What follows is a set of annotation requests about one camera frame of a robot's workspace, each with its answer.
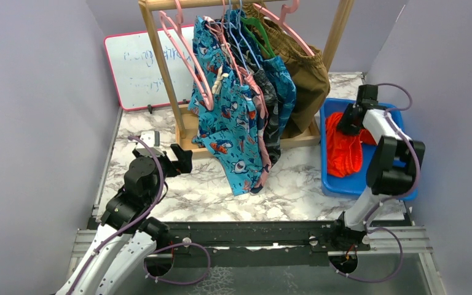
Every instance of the screw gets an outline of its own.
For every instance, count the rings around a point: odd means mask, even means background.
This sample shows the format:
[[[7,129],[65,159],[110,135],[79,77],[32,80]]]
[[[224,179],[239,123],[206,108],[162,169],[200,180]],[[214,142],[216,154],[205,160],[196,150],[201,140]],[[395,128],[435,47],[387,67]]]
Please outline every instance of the screw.
[[[182,240],[182,242],[183,242],[183,243],[190,243],[190,242],[192,242],[192,241],[191,241],[191,238],[185,237],[185,238]]]
[[[312,241],[309,242],[309,244],[310,244],[311,246],[315,246],[315,245],[317,245],[317,240],[312,240]]]
[[[368,245],[370,244],[370,241],[370,237],[368,237],[367,235],[363,237],[363,244]]]

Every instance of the whiteboard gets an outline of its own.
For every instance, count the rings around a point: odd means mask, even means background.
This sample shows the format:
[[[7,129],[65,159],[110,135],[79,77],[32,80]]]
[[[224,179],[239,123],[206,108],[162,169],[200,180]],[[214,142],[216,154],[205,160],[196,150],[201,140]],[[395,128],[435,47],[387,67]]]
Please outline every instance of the whiteboard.
[[[176,32],[172,29],[169,32],[180,45],[180,50],[191,67],[194,68],[191,57],[178,39]],[[165,32],[160,30],[158,34],[162,43],[163,55],[173,81],[176,99],[179,102],[190,100],[192,92],[191,74]],[[194,27],[183,27],[182,34],[189,41],[192,48]],[[104,39],[104,46],[122,109],[134,111],[147,108],[148,104],[151,106],[169,104],[148,32],[108,36]]]

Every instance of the wooden rack base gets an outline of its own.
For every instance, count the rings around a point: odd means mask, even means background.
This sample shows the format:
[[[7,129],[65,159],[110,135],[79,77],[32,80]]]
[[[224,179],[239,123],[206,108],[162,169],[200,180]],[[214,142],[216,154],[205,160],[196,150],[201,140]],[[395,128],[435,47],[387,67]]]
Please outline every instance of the wooden rack base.
[[[180,112],[185,126],[185,137],[182,137],[180,129],[176,128],[176,142],[184,149],[192,151],[193,159],[202,159],[214,157],[205,147],[198,147],[192,143],[192,138],[198,133],[198,116],[187,109],[187,106],[182,104]],[[298,148],[300,146],[315,146],[321,140],[321,133],[317,127],[316,121],[312,120],[310,126],[303,132],[293,138],[285,138],[281,140],[281,148]]]

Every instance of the blue hanger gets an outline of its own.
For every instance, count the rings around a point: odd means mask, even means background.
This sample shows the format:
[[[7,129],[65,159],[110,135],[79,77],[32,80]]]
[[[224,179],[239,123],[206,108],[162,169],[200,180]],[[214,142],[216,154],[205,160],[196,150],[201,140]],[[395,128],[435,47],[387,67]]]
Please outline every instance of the blue hanger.
[[[249,68],[247,68],[247,64],[245,63],[245,58],[243,57],[243,53],[242,53],[242,49],[240,48],[240,44],[237,42],[236,40],[236,37],[234,37],[234,34],[232,34],[232,31],[230,30],[231,27],[233,28],[236,28],[236,26],[234,26],[231,22],[230,22],[230,11],[232,10],[232,1],[229,0],[229,21],[228,22],[225,22],[224,23],[224,26],[228,26],[226,29],[229,30],[229,35],[232,37],[232,39],[234,40],[234,43],[236,43],[236,48],[238,49],[238,52],[240,53],[240,58],[242,59],[242,63],[243,63],[243,66],[245,67],[245,70],[247,71],[247,73],[250,73],[249,72]]]
[[[251,55],[254,58],[254,62],[256,63],[257,66],[260,66],[260,64],[258,62],[258,59],[256,58],[256,56],[254,55],[254,52],[252,51],[251,46],[249,45],[249,43],[247,42],[245,37],[243,37],[243,34],[242,34],[242,9],[243,9],[243,1],[240,0],[240,9],[238,10],[238,16],[236,18],[236,23],[238,25],[238,33],[240,33],[240,37],[242,37],[243,41],[247,45],[247,48],[249,48],[249,51],[251,52]]]

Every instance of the hanging clothes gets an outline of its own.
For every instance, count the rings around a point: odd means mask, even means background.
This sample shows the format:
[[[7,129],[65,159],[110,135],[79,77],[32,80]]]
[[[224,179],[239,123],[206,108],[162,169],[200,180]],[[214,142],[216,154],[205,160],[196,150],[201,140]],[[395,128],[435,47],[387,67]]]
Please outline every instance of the hanging clothes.
[[[240,85],[207,26],[206,20],[196,18],[192,49],[201,69],[195,71],[203,71],[209,85],[216,83],[218,94],[213,93],[214,108],[208,111],[193,85],[189,110],[198,115],[199,123],[198,134],[192,141],[205,146],[219,160],[233,194],[240,195],[253,188],[263,168],[257,145],[256,107],[250,87]]]
[[[274,22],[265,20],[263,14],[259,13],[252,4],[244,4],[243,10],[247,16],[256,17],[263,24],[274,53],[281,56],[296,85],[296,105],[282,137],[291,138],[300,135],[312,123],[314,115],[330,92],[330,81],[323,64],[323,53],[320,49],[310,46],[315,56],[307,56],[292,37],[285,34]]]
[[[267,116],[269,115],[267,112],[267,108],[265,107],[265,98],[261,89],[258,87],[252,75],[246,72],[244,68],[241,66],[238,67],[240,74],[244,77],[247,85],[251,87],[253,91],[253,103],[256,106],[256,110],[258,111],[258,146],[259,152],[261,153],[261,162],[263,164],[263,168],[261,170],[261,176],[259,177],[258,181],[254,184],[251,192],[256,194],[261,189],[263,189],[263,185],[267,181],[269,177],[270,168],[272,168],[272,163],[269,159],[269,153],[267,152],[267,148],[265,147],[265,141],[263,139],[263,133],[265,130],[265,126],[267,125]]]
[[[231,10],[230,15],[229,12],[227,12],[225,16],[226,21],[228,22],[230,20],[234,25],[238,25],[237,15],[239,11],[240,10]],[[241,14],[241,17],[246,17],[243,11],[241,11]],[[226,32],[226,39],[231,44],[232,48],[235,48],[238,43],[245,57],[245,61],[241,61],[238,55],[235,55],[237,61],[239,61],[241,65],[245,62],[254,72],[254,80],[261,88],[265,97],[265,105],[269,112],[269,121],[265,127],[264,139],[270,161],[273,165],[278,162],[281,156],[280,137],[296,102],[296,88],[280,57],[264,60],[258,45],[253,38],[248,35],[246,30],[242,30],[242,34],[249,43],[250,48],[242,41],[236,29],[232,29],[232,32],[236,40],[229,37],[228,32]]]
[[[253,75],[250,72],[248,72],[246,69],[236,64],[234,60],[234,55],[232,54],[232,51],[230,50],[230,44],[227,43],[225,36],[223,35],[222,27],[219,24],[215,23],[214,20],[210,17],[203,17],[203,19],[209,21],[207,28],[211,31],[213,36],[218,41],[220,41],[220,46],[227,62],[231,64],[232,68],[236,69],[238,73],[240,73],[240,78],[242,79],[242,81],[245,81],[247,85],[249,85],[253,93],[252,102],[254,103],[256,107],[257,114],[256,112],[250,112],[249,116],[250,116],[250,119],[256,119],[256,122],[257,122],[258,146],[259,146],[259,152],[261,154],[261,162],[263,164],[263,168],[261,170],[261,176],[259,177],[258,181],[256,182],[256,184],[251,190],[252,193],[257,193],[263,188],[264,183],[267,181],[267,178],[269,177],[270,168],[272,167],[272,163],[270,162],[269,154],[265,146],[265,141],[263,139],[264,129],[265,129],[265,126],[267,125],[267,119],[269,116],[267,108],[265,107],[265,98],[263,96],[262,90],[254,81]],[[223,77],[223,75],[221,75],[220,70],[218,70],[216,82],[214,83],[214,86],[213,86],[213,92],[218,91],[220,77]]]

